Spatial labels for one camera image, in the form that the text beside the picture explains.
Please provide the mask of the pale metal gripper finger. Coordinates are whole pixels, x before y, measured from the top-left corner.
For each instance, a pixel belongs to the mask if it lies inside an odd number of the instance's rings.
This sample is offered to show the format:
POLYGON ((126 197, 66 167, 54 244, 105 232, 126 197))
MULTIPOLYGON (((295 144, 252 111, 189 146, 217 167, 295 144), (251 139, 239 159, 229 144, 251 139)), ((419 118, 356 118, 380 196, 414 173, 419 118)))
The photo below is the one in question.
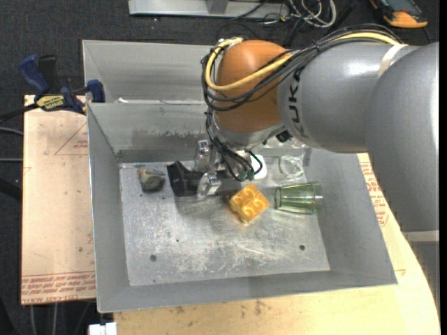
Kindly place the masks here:
POLYGON ((221 186, 216 172, 206 172, 198 182, 196 195, 199 200, 205 199, 207 196, 215 195, 221 186))
POLYGON ((209 166, 211 147, 208 140, 199 140, 196 144, 194 167, 196 172, 205 172, 209 166))

